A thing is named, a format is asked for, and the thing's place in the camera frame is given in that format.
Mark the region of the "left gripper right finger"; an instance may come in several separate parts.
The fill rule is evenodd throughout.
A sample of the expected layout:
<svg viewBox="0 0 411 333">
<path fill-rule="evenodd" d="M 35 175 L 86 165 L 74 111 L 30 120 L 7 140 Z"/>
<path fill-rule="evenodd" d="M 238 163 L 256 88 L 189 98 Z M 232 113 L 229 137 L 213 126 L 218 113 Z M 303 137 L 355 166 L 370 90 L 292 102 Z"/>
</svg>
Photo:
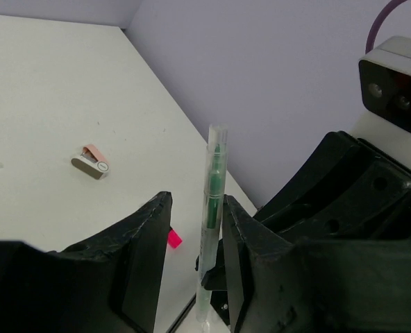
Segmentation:
<svg viewBox="0 0 411 333">
<path fill-rule="evenodd" d="M 411 332 L 411 239 L 295 244 L 224 199 L 232 332 Z"/>
</svg>

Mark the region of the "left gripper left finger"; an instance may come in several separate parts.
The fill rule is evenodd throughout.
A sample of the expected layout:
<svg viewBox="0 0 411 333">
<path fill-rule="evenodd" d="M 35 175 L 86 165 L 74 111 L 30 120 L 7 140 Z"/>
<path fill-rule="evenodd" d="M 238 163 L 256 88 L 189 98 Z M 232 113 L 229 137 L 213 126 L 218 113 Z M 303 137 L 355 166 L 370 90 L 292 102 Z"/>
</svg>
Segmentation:
<svg viewBox="0 0 411 333">
<path fill-rule="evenodd" d="M 0 332 L 152 332 L 172 196 L 63 251 L 0 241 Z"/>
</svg>

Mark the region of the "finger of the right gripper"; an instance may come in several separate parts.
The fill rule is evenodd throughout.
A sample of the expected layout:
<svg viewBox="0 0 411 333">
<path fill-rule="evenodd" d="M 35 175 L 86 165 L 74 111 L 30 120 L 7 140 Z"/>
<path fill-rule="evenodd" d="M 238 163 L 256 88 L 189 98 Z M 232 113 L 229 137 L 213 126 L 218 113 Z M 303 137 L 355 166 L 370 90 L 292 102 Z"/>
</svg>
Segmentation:
<svg viewBox="0 0 411 333">
<path fill-rule="evenodd" d="M 201 286 L 208 291 L 227 291 L 224 246 L 222 240 L 218 243 L 215 266 L 205 274 Z"/>
</svg>

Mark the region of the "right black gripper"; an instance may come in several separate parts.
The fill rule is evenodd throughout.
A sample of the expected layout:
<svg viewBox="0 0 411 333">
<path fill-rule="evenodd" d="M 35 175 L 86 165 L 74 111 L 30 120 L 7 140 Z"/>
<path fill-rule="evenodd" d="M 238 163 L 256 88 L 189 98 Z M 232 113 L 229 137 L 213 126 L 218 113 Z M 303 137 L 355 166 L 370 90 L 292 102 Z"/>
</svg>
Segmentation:
<svg viewBox="0 0 411 333">
<path fill-rule="evenodd" d="M 255 220 L 302 238 L 411 238 L 411 170 L 364 139 L 329 132 Z"/>
</svg>

